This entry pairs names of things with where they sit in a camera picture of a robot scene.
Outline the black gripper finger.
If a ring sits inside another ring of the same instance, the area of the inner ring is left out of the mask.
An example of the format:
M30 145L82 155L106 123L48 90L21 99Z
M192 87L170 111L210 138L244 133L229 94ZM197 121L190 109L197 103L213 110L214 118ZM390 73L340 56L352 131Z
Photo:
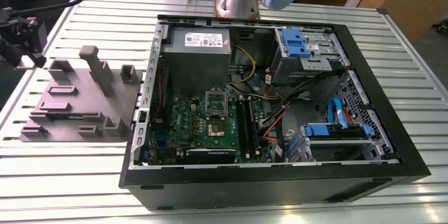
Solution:
M46 45L46 29L44 21L37 17L28 17L21 24L21 37L25 54L36 67L42 67L46 58L42 51Z
M17 66L21 60L21 54L17 52L16 48L8 44L8 42L1 38L0 42L1 57L12 65Z

